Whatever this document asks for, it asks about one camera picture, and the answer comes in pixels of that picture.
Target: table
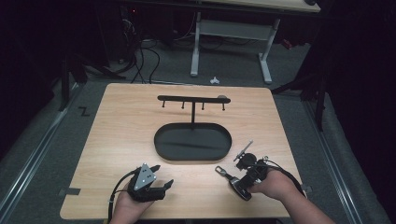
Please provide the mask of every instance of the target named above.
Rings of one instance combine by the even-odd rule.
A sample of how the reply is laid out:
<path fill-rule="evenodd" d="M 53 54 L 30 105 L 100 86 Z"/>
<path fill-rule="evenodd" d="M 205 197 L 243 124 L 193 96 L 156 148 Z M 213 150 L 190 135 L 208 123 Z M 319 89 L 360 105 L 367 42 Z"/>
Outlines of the table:
<path fill-rule="evenodd" d="M 225 105 L 198 105 L 195 122 L 213 122 L 225 127 L 233 143 L 229 153 L 219 161 L 167 161 L 161 158 L 153 143 L 154 134 L 164 124 L 191 121 L 191 105 L 181 108 L 179 102 L 163 102 L 158 95 L 218 97 L 225 95 Z M 241 178 L 233 159 L 249 142 L 247 152 L 258 158 L 268 156 L 299 181 L 271 92 L 265 88 L 219 86 L 172 86 L 143 84 L 110 84 L 97 111 L 86 145 L 70 188 L 79 195 L 66 195 L 61 210 L 64 219 L 107 218 L 108 199 L 117 182 L 128 172 L 146 162 L 161 165 L 155 174 L 156 185 L 170 179 L 175 182 L 162 201 L 152 205 L 142 218 L 238 218 L 288 217 L 281 203 L 262 194 L 243 201 L 215 172 L 217 165 Z"/>
<path fill-rule="evenodd" d="M 244 7 L 268 7 L 279 10 L 293 10 L 301 12 L 320 12 L 318 5 L 309 6 L 304 0 L 200 0 L 199 3 L 209 2 L 217 4 L 228 4 L 237 5 Z M 264 40 L 266 45 L 264 46 L 263 52 L 259 54 L 260 65 L 262 68 L 262 75 L 265 83 L 271 84 L 271 74 L 268 69 L 267 57 L 274 38 L 278 29 L 280 19 L 275 19 L 271 25 L 258 25 L 258 24 L 247 24 L 240 22 L 229 22 L 229 21 L 212 21 L 212 20 L 201 20 L 201 13 L 197 13 L 196 25 L 195 25 L 195 42 L 194 50 L 192 52 L 191 60 L 191 76 L 198 76 L 199 67 L 199 41 L 201 35 L 220 35 L 236 38 L 246 38 L 255 40 Z"/>

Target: person's left hand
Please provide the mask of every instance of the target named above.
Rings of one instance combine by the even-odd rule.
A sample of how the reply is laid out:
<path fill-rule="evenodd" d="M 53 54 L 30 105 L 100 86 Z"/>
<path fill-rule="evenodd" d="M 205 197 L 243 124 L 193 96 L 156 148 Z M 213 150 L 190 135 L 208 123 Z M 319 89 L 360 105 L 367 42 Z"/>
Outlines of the person's left hand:
<path fill-rule="evenodd" d="M 128 189 L 129 182 L 123 190 Z M 121 191 L 116 202 L 111 224 L 132 224 L 135 223 L 154 201 L 139 203 L 134 201 L 127 191 Z"/>

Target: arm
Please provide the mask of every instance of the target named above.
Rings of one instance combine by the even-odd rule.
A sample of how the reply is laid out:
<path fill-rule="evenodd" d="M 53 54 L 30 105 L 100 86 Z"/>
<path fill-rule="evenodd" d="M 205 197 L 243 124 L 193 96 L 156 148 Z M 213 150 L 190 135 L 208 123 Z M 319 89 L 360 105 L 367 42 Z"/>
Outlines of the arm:
<path fill-rule="evenodd" d="M 125 185 L 123 190 L 127 190 L 128 184 Z M 135 202 L 132 200 L 131 196 L 129 196 L 128 192 L 122 191 L 117 199 L 113 218 L 111 219 L 110 224 L 135 223 L 153 203 L 154 202 Z"/>
<path fill-rule="evenodd" d="M 295 188 L 293 182 L 279 171 L 270 170 L 260 184 L 249 188 L 248 191 L 251 193 L 261 192 L 282 202 L 296 224 L 334 223 L 326 214 L 307 200 Z"/>

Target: oval tray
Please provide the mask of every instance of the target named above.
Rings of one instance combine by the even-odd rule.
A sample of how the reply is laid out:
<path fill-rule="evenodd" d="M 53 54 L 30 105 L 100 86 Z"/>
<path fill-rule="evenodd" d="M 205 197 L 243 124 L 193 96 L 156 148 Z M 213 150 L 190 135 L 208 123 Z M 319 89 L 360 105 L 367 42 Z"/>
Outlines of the oval tray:
<path fill-rule="evenodd" d="M 224 158 L 233 140 L 216 123 L 169 123 L 154 136 L 157 153 L 169 161 L 217 161 Z"/>

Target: wooden tabletop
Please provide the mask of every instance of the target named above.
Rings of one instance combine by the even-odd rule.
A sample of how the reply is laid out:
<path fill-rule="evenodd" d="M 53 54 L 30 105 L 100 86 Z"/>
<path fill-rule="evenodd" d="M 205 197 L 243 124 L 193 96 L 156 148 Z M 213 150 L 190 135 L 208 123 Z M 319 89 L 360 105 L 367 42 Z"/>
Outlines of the wooden tabletop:
<path fill-rule="evenodd" d="M 304 0 L 201 0 L 219 4 L 232 4 L 247 7 L 266 7 L 300 12 L 320 12 L 318 4 L 309 6 Z"/>
<path fill-rule="evenodd" d="M 226 157 L 219 161 L 167 161 L 154 146 L 154 134 L 164 124 L 190 122 L 191 104 L 163 102 L 158 95 L 218 97 L 225 105 L 197 106 L 195 122 L 213 122 L 225 127 L 233 139 Z M 294 158 L 276 110 L 273 96 L 265 88 L 219 86 L 170 86 L 110 84 L 97 111 L 70 188 L 79 195 L 67 195 L 61 210 L 65 219 L 107 218 L 108 199 L 117 182 L 146 162 L 161 165 L 152 187 L 175 182 L 163 200 L 152 205 L 142 218 L 234 218 L 288 217 L 283 205 L 262 194 L 250 201 L 239 198 L 228 180 L 215 172 L 217 165 L 239 178 L 246 172 L 233 159 L 249 142 L 247 152 L 257 158 L 268 156 L 299 181 Z"/>

